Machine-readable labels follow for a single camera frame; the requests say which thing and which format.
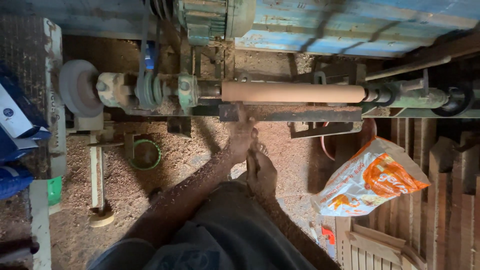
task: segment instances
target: bolt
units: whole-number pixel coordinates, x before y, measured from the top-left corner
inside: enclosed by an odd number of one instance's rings
[[[181,82],[180,89],[183,91],[188,91],[190,89],[190,84],[188,82]]]
[[[106,91],[108,89],[108,85],[106,85],[104,82],[99,81],[96,84],[96,89],[100,92]]]

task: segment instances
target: orange plastic bag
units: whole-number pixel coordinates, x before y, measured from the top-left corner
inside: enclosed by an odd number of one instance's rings
[[[312,196],[315,211],[325,216],[359,216],[402,193],[430,185],[418,165],[396,144],[374,137]]]

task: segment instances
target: green container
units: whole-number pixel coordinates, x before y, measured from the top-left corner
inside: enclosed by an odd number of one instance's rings
[[[48,206],[60,203],[61,199],[61,176],[48,181]]]

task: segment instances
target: hand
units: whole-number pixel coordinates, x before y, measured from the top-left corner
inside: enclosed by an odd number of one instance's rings
[[[275,198],[277,172],[272,161],[253,148],[247,156],[247,184],[261,199]]]
[[[247,159],[247,151],[252,142],[257,138],[258,130],[254,128],[255,119],[247,117],[243,104],[237,103],[239,121],[230,128],[230,138],[225,151],[233,165],[242,163]]]

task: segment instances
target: wooden cylinder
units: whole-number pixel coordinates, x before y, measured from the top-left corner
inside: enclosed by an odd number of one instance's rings
[[[361,86],[222,82],[222,101],[358,103]]]

